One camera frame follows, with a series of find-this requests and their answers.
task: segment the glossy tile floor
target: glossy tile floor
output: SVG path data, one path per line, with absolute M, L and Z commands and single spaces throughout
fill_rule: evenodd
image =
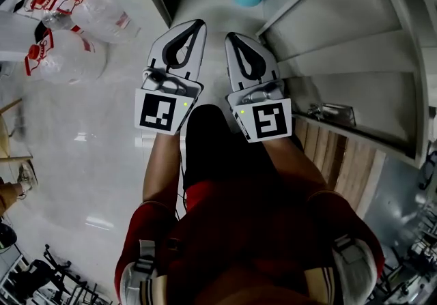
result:
M 113 272 L 130 217 L 141 202 L 143 177 L 153 134 L 134 127 L 135 88 L 150 46 L 160 33 L 141 31 L 132 44 L 112 46 L 106 71 L 86 85 L 52 85 L 26 77 L 18 64 L 0 80 L 0 106 L 23 98 L 4 116 L 8 128 L 24 123 L 14 155 L 33 154 L 39 188 L 18 201 L 6 219 L 28 260 L 42 259 L 44 245 L 72 269 L 115 300 Z M 210 35 L 201 77 L 199 104 L 219 105 L 230 92 L 221 35 Z M 16 182 L 18 165 L 0 164 L 0 176 Z M 178 203 L 182 214 L 182 203 Z

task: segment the person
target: person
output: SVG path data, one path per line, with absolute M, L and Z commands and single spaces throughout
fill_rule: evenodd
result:
M 248 143 L 218 107 L 195 108 L 178 221 L 180 161 L 180 135 L 157 134 L 115 270 L 121 304 L 365 303 L 380 244 L 291 139 Z
M 30 160 L 20 163 L 16 184 L 0 183 L 0 216 L 2 216 L 17 199 L 24 199 L 26 194 L 38 185 Z

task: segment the foot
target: foot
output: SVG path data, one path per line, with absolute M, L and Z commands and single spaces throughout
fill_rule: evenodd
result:
M 33 165 L 30 160 L 21 162 L 17 182 L 23 187 L 22 195 L 26 195 L 27 191 L 38 186 L 35 171 L 33 170 Z

